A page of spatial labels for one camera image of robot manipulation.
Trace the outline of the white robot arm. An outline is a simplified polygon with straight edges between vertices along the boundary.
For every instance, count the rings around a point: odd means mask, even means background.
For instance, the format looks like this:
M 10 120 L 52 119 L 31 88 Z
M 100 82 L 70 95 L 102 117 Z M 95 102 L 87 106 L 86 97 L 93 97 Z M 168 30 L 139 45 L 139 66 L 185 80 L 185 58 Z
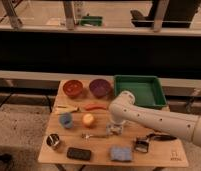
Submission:
M 134 102 L 130 91 L 122 91 L 109 105 L 112 122 L 137 122 L 201 147 L 201 116 L 139 107 Z

